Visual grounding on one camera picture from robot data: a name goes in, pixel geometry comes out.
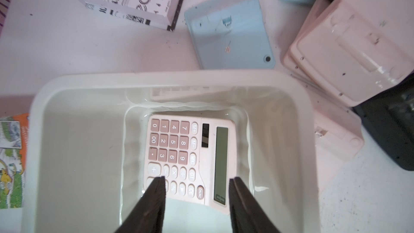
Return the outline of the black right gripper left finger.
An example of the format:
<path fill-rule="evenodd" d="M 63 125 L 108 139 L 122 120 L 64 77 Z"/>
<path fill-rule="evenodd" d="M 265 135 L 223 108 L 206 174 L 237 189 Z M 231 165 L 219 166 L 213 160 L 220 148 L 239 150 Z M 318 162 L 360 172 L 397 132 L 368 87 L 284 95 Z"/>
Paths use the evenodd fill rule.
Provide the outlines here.
<path fill-rule="evenodd" d="M 161 233 L 165 206 L 166 180 L 156 177 L 115 233 Z"/>

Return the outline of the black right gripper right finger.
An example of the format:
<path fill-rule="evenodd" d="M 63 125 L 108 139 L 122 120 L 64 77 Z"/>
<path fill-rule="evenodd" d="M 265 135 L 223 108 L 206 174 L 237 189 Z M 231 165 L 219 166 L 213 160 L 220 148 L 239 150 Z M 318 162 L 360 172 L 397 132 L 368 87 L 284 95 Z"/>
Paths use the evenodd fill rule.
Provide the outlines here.
<path fill-rule="evenodd" d="M 241 178 L 229 180 L 229 209 L 234 233 L 278 233 Z"/>

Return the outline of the cream plastic storage box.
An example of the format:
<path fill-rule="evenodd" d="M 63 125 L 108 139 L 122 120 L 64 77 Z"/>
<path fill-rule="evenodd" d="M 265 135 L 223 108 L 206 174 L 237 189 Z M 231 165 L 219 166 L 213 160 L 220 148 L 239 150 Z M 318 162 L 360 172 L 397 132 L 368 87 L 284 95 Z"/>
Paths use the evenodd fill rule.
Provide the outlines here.
<path fill-rule="evenodd" d="M 112 233 L 143 196 L 153 114 L 231 120 L 237 175 L 282 233 L 318 233 L 313 108 L 275 71 L 67 76 L 30 111 L 22 231 Z M 230 214 L 166 196 L 165 233 L 229 233 Z"/>

